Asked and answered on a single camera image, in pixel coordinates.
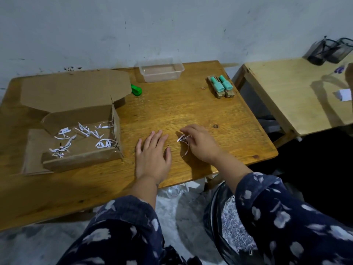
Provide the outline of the pile of shredded paper strips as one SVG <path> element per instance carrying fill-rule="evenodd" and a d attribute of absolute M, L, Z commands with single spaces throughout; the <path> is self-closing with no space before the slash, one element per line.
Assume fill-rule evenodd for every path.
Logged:
<path fill-rule="evenodd" d="M 108 122 L 60 129 L 53 137 L 54 143 L 48 153 L 54 158 L 64 158 L 97 150 L 118 147 L 114 125 Z"/>

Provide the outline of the white paper piece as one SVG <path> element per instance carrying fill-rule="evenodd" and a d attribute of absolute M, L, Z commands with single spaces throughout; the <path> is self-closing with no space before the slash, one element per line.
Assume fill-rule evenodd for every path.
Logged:
<path fill-rule="evenodd" d="M 335 93 L 336 97 L 342 101 L 352 101 L 351 89 L 341 89 Z"/>

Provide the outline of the bunch of white paper strips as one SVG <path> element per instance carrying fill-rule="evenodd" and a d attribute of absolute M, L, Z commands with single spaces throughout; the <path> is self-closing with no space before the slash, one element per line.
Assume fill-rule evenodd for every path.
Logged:
<path fill-rule="evenodd" d="M 186 134 L 182 134 L 177 142 L 180 144 L 180 156 L 181 158 L 184 158 L 185 156 L 187 156 L 188 152 L 190 151 L 190 142 L 192 140 L 192 136 L 191 135 L 186 135 Z"/>

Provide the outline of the person's left hand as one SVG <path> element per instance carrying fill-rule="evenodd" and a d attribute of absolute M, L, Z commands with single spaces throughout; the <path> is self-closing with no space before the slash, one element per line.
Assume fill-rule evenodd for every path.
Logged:
<path fill-rule="evenodd" d="M 150 135 L 143 141 L 142 140 L 142 153 L 135 156 L 135 176 L 136 178 L 150 178 L 153 179 L 157 186 L 163 182 L 169 171 L 166 170 L 164 151 L 166 149 L 165 142 L 168 135 L 161 135 L 157 147 L 151 147 L 151 138 L 157 133 L 152 131 Z"/>

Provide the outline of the person's left forearm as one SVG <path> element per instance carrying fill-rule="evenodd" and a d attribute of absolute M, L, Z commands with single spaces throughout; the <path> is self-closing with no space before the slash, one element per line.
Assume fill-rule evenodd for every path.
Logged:
<path fill-rule="evenodd" d="M 203 265 L 165 246 L 157 214 L 134 195 L 109 201 L 57 265 Z"/>

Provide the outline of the black mesh pen holder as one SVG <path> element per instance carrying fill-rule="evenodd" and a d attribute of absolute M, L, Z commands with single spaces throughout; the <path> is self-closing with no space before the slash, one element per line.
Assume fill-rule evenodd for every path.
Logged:
<path fill-rule="evenodd" d="M 338 48 L 338 41 L 324 36 L 322 40 L 315 42 L 311 46 L 304 58 L 315 66 L 322 66 Z"/>
<path fill-rule="evenodd" d="M 335 46 L 330 50 L 326 56 L 326 61 L 330 63 L 341 62 L 349 53 L 353 51 L 353 39 L 340 38 L 336 41 Z"/>

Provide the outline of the white box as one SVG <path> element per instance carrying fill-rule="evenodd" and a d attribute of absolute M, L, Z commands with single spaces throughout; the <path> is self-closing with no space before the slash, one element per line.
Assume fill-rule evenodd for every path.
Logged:
<path fill-rule="evenodd" d="M 200 194 L 205 190 L 205 183 L 206 183 L 206 179 L 201 178 L 195 181 L 185 182 L 184 185 L 187 192 Z"/>

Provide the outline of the heap of shredded paper waste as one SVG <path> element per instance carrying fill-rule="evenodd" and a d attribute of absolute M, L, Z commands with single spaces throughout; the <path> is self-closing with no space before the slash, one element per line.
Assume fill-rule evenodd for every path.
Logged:
<path fill-rule="evenodd" d="M 224 204 L 221 223 L 223 238 L 237 254 L 246 252 L 252 255 L 254 250 L 258 250 L 253 237 L 248 234 L 240 220 L 234 195 Z"/>

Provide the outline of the clear plastic bottle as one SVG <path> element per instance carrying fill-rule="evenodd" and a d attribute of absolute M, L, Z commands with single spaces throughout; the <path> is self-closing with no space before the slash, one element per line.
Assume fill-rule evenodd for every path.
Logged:
<path fill-rule="evenodd" d="M 183 193 L 182 187 L 180 185 L 174 185 L 166 189 L 166 195 L 169 199 L 175 199 Z"/>

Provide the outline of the open brown cardboard box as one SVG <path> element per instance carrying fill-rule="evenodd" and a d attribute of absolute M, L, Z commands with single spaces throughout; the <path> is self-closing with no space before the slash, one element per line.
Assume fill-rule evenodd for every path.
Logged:
<path fill-rule="evenodd" d="M 73 71 L 25 78 L 21 85 L 23 106 L 46 112 L 42 129 L 30 129 L 22 173 L 26 175 L 64 172 L 122 159 L 120 119 L 116 106 L 131 94 L 128 73 L 101 69 Z M 62 128 L 108 122 L 114 125 L 118 147 L 64 158 L 48 153 L 55 134 Z"/>

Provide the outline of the black trash bag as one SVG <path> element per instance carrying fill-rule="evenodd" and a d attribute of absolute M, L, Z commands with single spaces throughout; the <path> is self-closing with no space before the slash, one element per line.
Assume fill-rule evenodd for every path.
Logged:
<path fill-rule="evenodd" d="M 207 205 L 203 223 L 207 235 L 214 242 L 221 258 L 228 265 L 264 265 L 262 256 L 258 250 L 250 255 L 246 252 L 237 254 L 222 236 L 221 213 L 225 202 L 233 196 L 232 191 L 225 182 L 221 183 L 212 196 L 211 202 Z"/>

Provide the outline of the light wooden table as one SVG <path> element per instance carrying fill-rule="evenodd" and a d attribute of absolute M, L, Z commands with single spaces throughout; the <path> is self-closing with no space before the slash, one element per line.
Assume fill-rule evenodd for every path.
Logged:
<path fill-rule="evenodd" d="M 315 66 L 304 58 L 247 62 L 233 82 L 239 91 L 249 83 L 279 123 L 284 132 L 274 142 L 279 148 L 295 138 L 353 124 L 352 101 L 334 95 L 350 87 L 346 79 L 353 80 L 353 53 L 343 63 L 348 69 L 335 74 L 339 64 Z"/>

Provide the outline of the person's right forearm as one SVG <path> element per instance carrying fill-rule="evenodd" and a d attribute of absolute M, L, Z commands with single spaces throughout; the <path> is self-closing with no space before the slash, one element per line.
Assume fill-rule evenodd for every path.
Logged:
<path fill-rule="evenodd" d="M 266 265 L 353 265 L 353 232 L 295 198 L 280 178 L 251 171 L 222 151 L 205 162 L 223 175 Z"/>

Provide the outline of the person's right hand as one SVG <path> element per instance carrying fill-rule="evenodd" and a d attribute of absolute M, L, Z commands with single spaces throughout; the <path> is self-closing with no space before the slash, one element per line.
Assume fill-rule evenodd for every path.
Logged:
<path fill-rule="evenodd" d="M 223 151 L 205 127 L 191 124 L 181 128 L 180 131 L 183 134 L 191 135 L 194 138 L 196 149 L 193 154 L 198 159 L 211 165 L 215 164 Z"/>

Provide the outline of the clear plastic container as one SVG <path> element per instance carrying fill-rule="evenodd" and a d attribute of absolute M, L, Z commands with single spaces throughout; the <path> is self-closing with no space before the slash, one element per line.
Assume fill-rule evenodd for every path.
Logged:
<path fill-rule="evenodd" d="M 146 83 L 176 80 L 185 70 L 181 60 L 173 57 L 143 60 L 137 66 Z"/>

